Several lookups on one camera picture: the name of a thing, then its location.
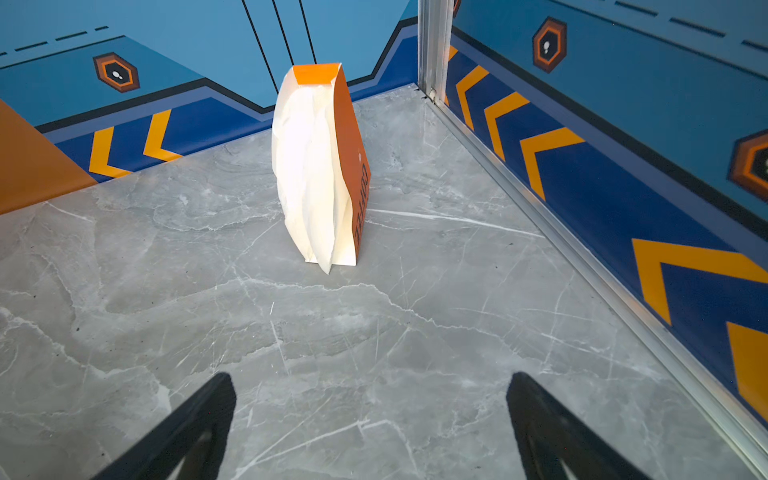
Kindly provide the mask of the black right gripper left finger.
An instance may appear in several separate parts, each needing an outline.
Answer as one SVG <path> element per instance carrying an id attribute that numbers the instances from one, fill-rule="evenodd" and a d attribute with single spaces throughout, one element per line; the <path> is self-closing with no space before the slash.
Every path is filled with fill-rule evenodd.
<path id="1" fill-rule="evenodd" d="M 219 372 L 97 479 L 216 479 L 225 456 L 237 396 Z"/>

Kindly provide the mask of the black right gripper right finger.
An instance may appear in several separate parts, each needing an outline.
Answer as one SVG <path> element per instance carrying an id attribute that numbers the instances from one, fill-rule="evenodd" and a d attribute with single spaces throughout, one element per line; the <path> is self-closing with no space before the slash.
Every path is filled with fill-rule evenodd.
<path id="1" fill-rule="evenodd" d="M 647 477 L 530 375 L 512 375 L 506 401 L 528 479 Z"/>

